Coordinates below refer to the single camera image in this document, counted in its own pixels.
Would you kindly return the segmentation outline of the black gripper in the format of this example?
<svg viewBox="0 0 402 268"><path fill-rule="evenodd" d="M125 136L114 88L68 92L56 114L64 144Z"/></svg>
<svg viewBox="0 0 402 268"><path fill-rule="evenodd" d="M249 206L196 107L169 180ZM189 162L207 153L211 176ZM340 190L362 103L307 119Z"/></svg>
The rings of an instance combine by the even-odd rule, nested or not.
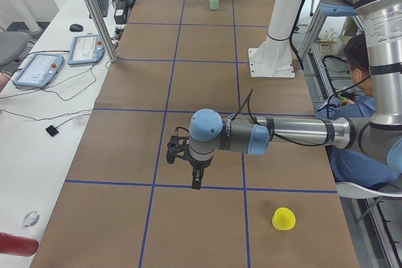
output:
<svg viewBox="0 0 402 268"><path fill-rule="evenodd" d="M198 160L190 156L190 165L193 167L192 171L192 189L199 190L202 185L202 178L204 176L204 169L208 168L212 163L212 158L207 160Z"/></svg>

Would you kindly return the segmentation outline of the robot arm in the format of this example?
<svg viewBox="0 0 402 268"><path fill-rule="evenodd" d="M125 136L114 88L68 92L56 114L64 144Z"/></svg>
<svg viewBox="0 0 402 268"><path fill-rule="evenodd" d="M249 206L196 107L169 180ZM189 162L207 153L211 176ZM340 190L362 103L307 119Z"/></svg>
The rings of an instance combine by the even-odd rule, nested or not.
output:
<svg viewBox="0 0 402 268"><path fill-rule="evenodd" d="M401 176L401 0L321 0L323 9L356 13L364 31L344 53L364 94L353 104L328 100L314 119L230 115L201 109L191 119L187 156L192 188L202 183L215 150L262 155L281 139L327 146L335 180L382 188Z"/></svg>

